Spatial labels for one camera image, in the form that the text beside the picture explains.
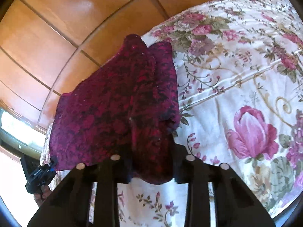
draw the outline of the cloth fold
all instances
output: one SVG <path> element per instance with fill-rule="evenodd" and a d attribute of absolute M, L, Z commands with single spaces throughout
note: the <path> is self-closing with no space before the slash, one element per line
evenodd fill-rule
<path fill-rule="evenodd" d="M 172 178 L 171 132 L 180 121 L 172 46 L 149 48 L 137 35 L 105 66 L 60 97 L 50 136 L 56 170 L 93 165 L 130 146 L 133 166 L 149 183 Z"/>

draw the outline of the white floral fabric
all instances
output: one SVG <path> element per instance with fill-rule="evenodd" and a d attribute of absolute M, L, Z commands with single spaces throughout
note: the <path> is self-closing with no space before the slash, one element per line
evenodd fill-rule
<path fill-rule="evenodd" d="M 182 116 L 175 142 L 205 163 L 228 163 L 272 217 L 303 190 L 302 28 L 286 0 L 215 0 L 142 37 L 173 47 Z M 187 185 L 133 179 L 118 185 L 118 199 L 121 226 L 184 225 Z"/>

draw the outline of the bright window light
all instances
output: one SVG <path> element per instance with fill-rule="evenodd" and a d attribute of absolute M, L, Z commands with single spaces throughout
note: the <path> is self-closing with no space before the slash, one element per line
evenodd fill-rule
<path fill-rule="evenodd" d="M 1 128 L 7 133 L 34 149 L 42 150 L 45 135 L 16 119 L 8 112 L 2 114 L 1 122 Z"/>

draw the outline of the floral patterned garment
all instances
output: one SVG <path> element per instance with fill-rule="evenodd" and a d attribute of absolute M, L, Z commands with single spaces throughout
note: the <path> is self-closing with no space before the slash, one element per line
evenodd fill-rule
<path fill-rule="evenodd" d="M 285 0 L 215 0 L 142 37 L 173 46 L 175 142 L 205 163 L 230 164 L 272 217 L 303 190 L 302 28 Z M 118 188 L 121 226 L 183 226 L 187 185 L 133 179 Z"/>

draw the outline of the dark red fabric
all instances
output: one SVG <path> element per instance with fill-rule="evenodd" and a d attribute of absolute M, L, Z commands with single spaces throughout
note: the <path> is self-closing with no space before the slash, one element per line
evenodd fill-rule
<path fill-rule="evenodd" d="M 93 165 L 130 146 L 150 183 L 172 178 L 171 132 L 180 121 L 172 47 L 129 35 L 117 55 L 59 100 L 50 135 L 56 170 Z"/>

